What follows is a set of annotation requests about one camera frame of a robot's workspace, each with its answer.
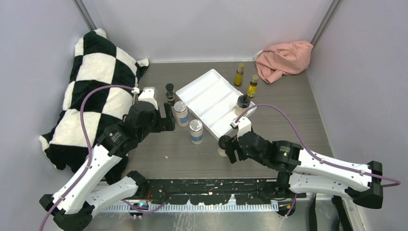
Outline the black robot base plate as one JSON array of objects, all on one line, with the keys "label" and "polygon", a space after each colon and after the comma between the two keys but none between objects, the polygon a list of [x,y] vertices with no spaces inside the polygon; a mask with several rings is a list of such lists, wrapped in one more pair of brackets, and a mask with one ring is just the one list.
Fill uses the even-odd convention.
[{"label": "black robot base plate", "polygon": [[265,205],[271,200],[292,199],[294,193],[275,179],[150,179],[142,192],[129,199],[149,199],[154,204]]}]

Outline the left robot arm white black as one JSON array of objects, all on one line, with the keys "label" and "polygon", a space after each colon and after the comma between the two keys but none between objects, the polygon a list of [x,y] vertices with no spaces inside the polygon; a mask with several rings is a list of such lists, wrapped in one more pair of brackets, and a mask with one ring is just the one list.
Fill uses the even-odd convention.
[{"label": "left robot arm white black", "polygon": [[104,208],[128,197],[142,199],[147,195],[149,182],[137,171],[129,172],[103,190],[93,192],[93,189],[147,135],[175,129],[171,104],[165,103],[164,108],[166,116],[162,118],[152,103],[136,102],[121,122],[104,130],[91,155],[69,182],[56,193],[41,197],[40,204],[53,215],[60,229],[82,231]]}]

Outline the black cap jar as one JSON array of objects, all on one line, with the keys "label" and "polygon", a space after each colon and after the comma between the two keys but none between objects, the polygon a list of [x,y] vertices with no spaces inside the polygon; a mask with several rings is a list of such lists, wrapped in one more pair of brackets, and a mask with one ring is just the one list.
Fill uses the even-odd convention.
[{"label": "black cap jar", "polygon": [[222,157],[227,157],[226,149],[227,149],[227,148],[226,148],[225,145],[221,145],[221,146],[218,147],[217,153],[218,153],[220,156],[222,156]]},{"label": "black cap jar", "polygon": [[251,98],[247,95],[241,95],[237,99],[235,106],[235,114],[237,116],[241,115],[251,104]]}]

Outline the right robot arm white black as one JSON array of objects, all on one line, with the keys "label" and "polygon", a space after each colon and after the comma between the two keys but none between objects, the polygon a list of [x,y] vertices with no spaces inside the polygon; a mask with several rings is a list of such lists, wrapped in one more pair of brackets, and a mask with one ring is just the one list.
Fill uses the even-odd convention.
[{"label": "right robot arm white black", "polygon": [[241,137],[223,135],[218,140],[231,163],[252,159],[278,172],[275,188],[264,193],[289,197],[301,193],[321,193],[352,200],[361,207],[380,209],[383,186],[372,174],[382,174],[382,164],[353,164],[334,161],[320,154],[311,156],[306,149],[289,141],[268,141],[254,132]]}]

